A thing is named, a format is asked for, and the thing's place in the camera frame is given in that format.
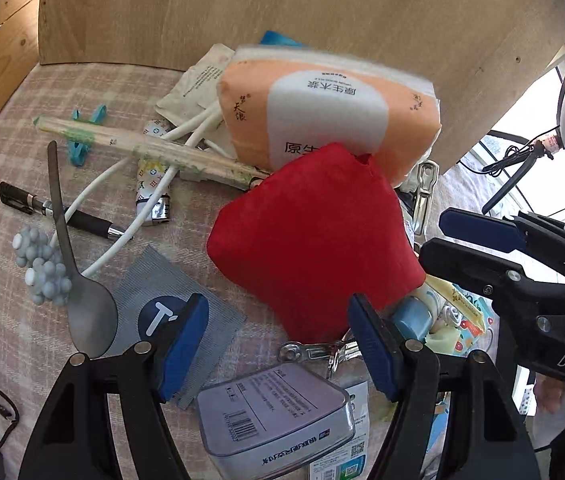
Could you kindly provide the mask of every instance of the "screw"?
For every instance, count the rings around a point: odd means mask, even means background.
[[[471,357],[472,359],[474,359],[474,361],[480,364],[486,363],[487,359],[489,358],[489,356],[482,350],[474,350],[471,353]]]
[[[133,351],[136,352],[136,354],[146,354],[150,350],[151,350],[151,343],[149,341],[138,341],[133,346]]]
[[[69,358],[69,364],[72,366],[80,366],[85,362],[85,354],[73,354]]]
[[[519,282],[521,280],[520,273],[516,272],[515,270],[508,270],[507,277],[513,282]]]
[[[549,319],[544,316],[540,316],[536,319],[536,325],[538,325],[538,328],[540,328],[543,332],[549,332],[549,330],[551,330],[551,323],[549,322]]]
[[[423,349],[423,344],[418,339],[407,339],[405,348],[410,352],[419,352]]]

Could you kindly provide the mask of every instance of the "pink checkered cloth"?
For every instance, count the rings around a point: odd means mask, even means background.
[[[89,117],[99,104],[106,104],[104,124],[141,132],[146,121],[157,114],[154,104],[165,96],[180,77],[179,72],[139,66],[80,64],[37,66],[0,113],[0,181],[5,180],[41,196],[49,197],[46,147],[50,137],[36,132],[32,119],[39,114],[70,118],[75,108]],[[68,164],[64,143],[59,146],[60,180],[64,200],[69,203],[99,173],[120,159],[120,155],[96,148],[83,168]],[[450,189],[458,179],[467,180],[468,189],[476,189],[469,174],[451,170],[442,177]],[[135,216],[136,165],[103,184],[83,204],[85,212],[127,226]],[[486,190],[472,204],[458,204],[476,210],[490,196]],[[220,208],[240,195],[240,191],[213,182],[193,183],[176,179],[171,186],[172,219],[169,224],[142,228],[99,274],[98,280],[110,290],[131,262],[151,242],[169,260],[178,264],[193,279],[208,287],[222,300],[246,315],[247,321],[210,378],[210,383],[275,363],[278,346],[287,340],[273,312],[245,290],[226,280],[207,256],[205,243]],[[434,206],[437,219],[441,204]],[[11,396],[21,413],[21,422],[2,449],[7,477],[18,476],[19,465],[30,433],[60,370],[76,351],[67,329],[62,308],[35,306],[25,290],[24,271],[16,267],[11,241],[23,225],[35,224],[50,232],[51,219],[28,217],[0,202],[0,389]],[[85,269],[110,246],[102,238],[70,230],[76,262]],[[341,365],[339,382],[349,386],[368,379],[361,360]],[[125,478],[137,478],[124,435],[117,398],[110,398],[112,429],[118,460]],[[392,406],[370,383],[372,463],[387,431]],[[194,479],[220,478],[198,432],[194,408],[181,411],[174,405],[164,407],[166,421],[184,464]],[[0,436],[8,423],[0,417]],[[300,469],[285,478],[303,479]]]

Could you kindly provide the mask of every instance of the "red pouch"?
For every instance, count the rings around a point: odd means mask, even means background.
[[[425,281],[396,193],[372,156],[357,159],[338,143],[224,206],[207,253],[302,343],[340,339],[352,294],[381,310]]]

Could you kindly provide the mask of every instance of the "black pen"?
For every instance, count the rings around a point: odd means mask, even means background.
[[[35,211],[53,219],[51,200],[40,199],[37,195],[6,182],[0,183],[0,200],[3,204],[18,209],[18,211],[22,211],[28,215],[31,215]],[[73,213],[67,224],[101,238],[107,238],[108,240],[117,240],[124,233],[123,229],[115,226],[113,223],[83,213],[80,210]]]

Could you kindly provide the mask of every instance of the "spoon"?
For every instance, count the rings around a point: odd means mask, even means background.
[[[118,328],[118,309],[109,290],[80,274],[76,266],[62,205],[58,147],[55,140],[47,146],[47,163],[53,220],[56,222],[58,243],[67,268],[67,277],[72,283],[66,305],[69,333],[78,351],[94,359],[104,354],[114,341]]]

